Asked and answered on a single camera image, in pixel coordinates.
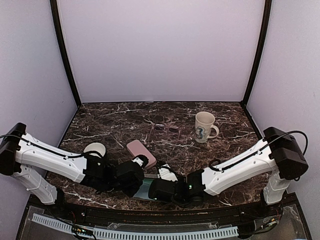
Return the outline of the clear frame dark-lens sunglasses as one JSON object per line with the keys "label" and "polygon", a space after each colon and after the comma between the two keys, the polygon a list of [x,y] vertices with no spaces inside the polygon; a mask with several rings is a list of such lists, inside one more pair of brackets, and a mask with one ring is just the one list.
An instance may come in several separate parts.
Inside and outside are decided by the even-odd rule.
{"label": "clear frame dark-lens sunglasses", "polygon": [[159,142],[162,144],[168,144],[172,147],[172,150],[174,150],[179,142],[180,135],[181,130],[177,126],[164,123],[155,123],[150,127],[146,144],[151,145]]}

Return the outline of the grey glasses case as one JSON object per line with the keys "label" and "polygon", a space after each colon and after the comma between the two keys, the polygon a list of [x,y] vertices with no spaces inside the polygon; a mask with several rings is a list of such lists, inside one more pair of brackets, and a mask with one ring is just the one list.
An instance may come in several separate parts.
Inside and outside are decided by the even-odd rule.
{"label": "grey glasses case", "polygon": [[138,191],[133,195],[133,199],[143,200],[143,201],[155,201],[153,198],[149,197],[150,186],[155,179],[159,179],[158,174],[146,174],[144,176],[142,185],[139,187]]}

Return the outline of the pink glasses case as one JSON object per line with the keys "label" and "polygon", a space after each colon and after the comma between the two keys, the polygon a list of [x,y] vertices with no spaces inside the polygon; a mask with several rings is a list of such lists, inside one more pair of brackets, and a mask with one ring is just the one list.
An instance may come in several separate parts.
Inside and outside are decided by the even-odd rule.
{"label": "pink glasses case", "polygon": [[144,167],[146,170],[154,167],[157,163],[156,158],[151,154],[151,152],[139,141],[133,140],[126,145],[127,150],[133,157],[143,155],[147,157],[148,163]]}

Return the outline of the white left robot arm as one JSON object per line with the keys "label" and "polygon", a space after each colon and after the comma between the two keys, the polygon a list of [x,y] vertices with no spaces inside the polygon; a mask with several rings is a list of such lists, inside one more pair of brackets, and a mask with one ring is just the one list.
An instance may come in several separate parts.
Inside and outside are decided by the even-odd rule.
{"label": "white left robot arm", "polygon": [[82,153],[65,151],[26,133],[26,125],[21,122],[0,139],[0,173],[17,179],[44,205],[51,205],[60,218],[71,213],[64,192],[48,183],[37,168],[92,188],[97,194],[118,190],[133,197],[143,184],[144,169],[149,164],[143,154],[122,163],[110,160],[106,147],[99,142],[90,143]]}

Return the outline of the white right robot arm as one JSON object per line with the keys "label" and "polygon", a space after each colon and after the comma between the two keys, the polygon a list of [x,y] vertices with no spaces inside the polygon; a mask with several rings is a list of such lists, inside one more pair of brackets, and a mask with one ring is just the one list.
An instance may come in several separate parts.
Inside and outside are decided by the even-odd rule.
{"label": "white right robot arm", "polygon": [[240,155],[217,165],[179,176],[167,165],[158,167],[160,177],[148,190],[151,200],[174,203],[182,208],[201,204],[206,196],[219,195],[224,190],[257,175],[271,172],[262,191],[262,201],[255,205],[255,213],[266,217],[282,200],[293,180],[298,180],[309,168],[305,150],[301,150],[293,136],[296,131],[284,132],[275,127],[263,131],[264,138]]}

